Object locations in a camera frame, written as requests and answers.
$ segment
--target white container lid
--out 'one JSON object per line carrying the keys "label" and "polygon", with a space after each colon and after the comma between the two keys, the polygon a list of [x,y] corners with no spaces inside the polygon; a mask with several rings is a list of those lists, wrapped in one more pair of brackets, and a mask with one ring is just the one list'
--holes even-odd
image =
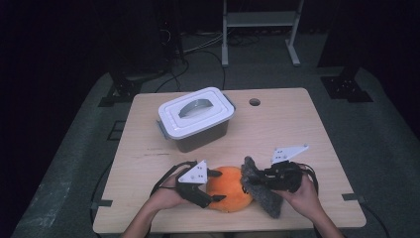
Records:
{"label": "white container lid", "polygon": [[235,108],[216,87],[207,87],[162,104],[158,115],[175,140],[197,134],[231,119]]}

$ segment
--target stuffed animal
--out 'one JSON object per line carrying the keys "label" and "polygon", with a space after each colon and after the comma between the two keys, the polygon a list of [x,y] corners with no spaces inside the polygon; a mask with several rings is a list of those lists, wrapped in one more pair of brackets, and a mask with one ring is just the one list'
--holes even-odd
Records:
{"label": "stuffed animal", "polygon": [[206,184],[209,195],[223,194],[226,197],[218,202],[211,202],[209,208],[223,212],[239,211],[247,207],[253,198],[243,190],[241,169],[236,167],[220,167],[215,169],[222,173],[220,177],[210,177]]}
{"label": "stuffed animal", "polygon": [[283,198],[272,192],[264,184],[254,184],[252,182],[253,179],[259,179],[260,177],[258,175],[259,169],[257,169],[253,158],[245,157],[245,162],[241,165],[241,168],[241,183],[244,185],[244,189],[272,218],[278,218]]}

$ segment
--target gray plush toy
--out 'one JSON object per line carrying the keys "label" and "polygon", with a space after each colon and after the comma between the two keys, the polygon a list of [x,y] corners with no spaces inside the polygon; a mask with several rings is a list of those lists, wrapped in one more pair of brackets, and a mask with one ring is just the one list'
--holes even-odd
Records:
{"label": "gray plush toy", "polygon": [[280,216],[280,208],[283,203],[283,198],[277,193],[272,192],[263,184],[256,184],[253,180],[260,179],[258,173],[259,169],[253,158],[245,157],[245,162],[241,165],[241,183],[250,195],[256,200],[260,206],[273,218]]}

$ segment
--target white shelf frame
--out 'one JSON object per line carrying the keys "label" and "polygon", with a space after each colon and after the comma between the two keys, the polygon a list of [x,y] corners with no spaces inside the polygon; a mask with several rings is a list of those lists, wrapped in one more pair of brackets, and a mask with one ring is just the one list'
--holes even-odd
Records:
{"label": "white shelf frame", "polygon": [[299,1],[296,11],[283,12],[235,12],[228,13],[227,0],[223,1],[223,41],[222,66],[229,65],[228,28],[231,27],[280,27],[291,26],[290,38],[285,40],[287,50],[294,66],[300,66],[300,60],[294,49],[294,40],[302,14],[304,0]]}

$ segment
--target orange plush toy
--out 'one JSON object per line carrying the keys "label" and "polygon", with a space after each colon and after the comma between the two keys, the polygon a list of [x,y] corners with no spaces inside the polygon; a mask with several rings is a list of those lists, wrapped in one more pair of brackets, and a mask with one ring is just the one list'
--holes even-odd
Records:
{"label": "orange plush toy", "polygon": [[245,193],[241,184],[241,169],[220,167],[215,169],[222,173],[220,177],[208,178],[206,188],[209,195],[224,194],[226,197],[218,202],[211,202],[209,208],[224,212],[234,212],[248,206],[253,198]]}

